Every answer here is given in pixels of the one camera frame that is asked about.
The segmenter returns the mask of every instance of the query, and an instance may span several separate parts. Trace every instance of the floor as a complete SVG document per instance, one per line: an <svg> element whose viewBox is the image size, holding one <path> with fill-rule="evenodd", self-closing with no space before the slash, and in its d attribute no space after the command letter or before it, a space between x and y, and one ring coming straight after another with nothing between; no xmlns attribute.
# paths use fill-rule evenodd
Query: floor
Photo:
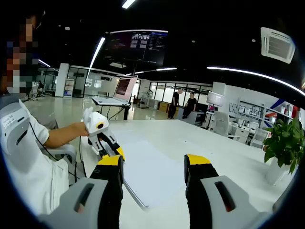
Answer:
<svg viewBox="0 0 305 229"><path fill-rule="evenodd" d="M94 111L100 111L101 107L96 106L91 96L84 98L58 98L58 97L40 97L37 101L26 101L24 103L30 113L41 123L48 123L56 119L59 128L68 126L72 123L79 122L82 119L82 113L86 108L93 107ZM111 118L121 108L103 107L102 114ZM124 111L120 112L116 120L123 120ZM135 105L129 109L128 120L153 120L166 119L167 114L153 109L140 109ZM77 149L77 161L80 162L79 156L79 138L70 142Z"/></svg>

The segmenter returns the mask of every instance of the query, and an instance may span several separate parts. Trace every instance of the man's arm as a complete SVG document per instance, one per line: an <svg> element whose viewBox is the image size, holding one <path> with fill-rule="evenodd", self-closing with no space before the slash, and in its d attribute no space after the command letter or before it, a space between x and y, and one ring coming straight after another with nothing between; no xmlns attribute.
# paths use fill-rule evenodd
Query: man's arm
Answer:
<svg viewBox="0 0 305 229"><path fill-rule="evenodd" d="M73 123L64 128L50 130L49 138L44 145L48 148L57 148L69 143L79 136L88 136L86 126L83 122Z"/></svg>

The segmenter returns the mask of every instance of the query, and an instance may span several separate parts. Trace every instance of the potted plant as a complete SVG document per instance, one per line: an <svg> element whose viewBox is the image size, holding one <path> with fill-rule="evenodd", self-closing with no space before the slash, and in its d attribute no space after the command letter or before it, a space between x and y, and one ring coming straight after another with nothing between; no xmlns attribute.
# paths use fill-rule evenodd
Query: potted plant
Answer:
<svg viewBox="0 0 305 229"><path fill-rule="evenodd" d="M275 157L266 175L267 181L276 185L289 170L293 173L295 167L300 163L305 148L304 129L297 118L289 124L278 120L273 128L267 128L272 132L271 138L264 140L265 163Z"/></svg>

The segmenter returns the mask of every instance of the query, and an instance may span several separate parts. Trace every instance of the laptop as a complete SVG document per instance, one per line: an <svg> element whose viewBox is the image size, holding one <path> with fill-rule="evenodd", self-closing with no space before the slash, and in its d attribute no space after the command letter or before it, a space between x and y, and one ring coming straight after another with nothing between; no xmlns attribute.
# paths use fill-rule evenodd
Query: laptop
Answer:
<svg viewBox="0 0 305 229"><path fill-rule="evenodd" d="M92 98L101 106L123 106L128 105L132 95L133 87L138 76L121 77L115 89L114 96L111 97L94 97Z"/></svg>

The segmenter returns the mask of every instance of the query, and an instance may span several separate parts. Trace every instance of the laptop screen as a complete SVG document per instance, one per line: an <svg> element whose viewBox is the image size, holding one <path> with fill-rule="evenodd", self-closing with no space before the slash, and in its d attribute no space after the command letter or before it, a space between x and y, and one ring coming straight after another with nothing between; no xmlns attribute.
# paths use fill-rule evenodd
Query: laptop screen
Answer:
<svg viewBox="0 0 305 229"><path fill-rule="evenodd" d="M137 79L138 76L121 77L115 90L114 97L128 102Z"/></svg>

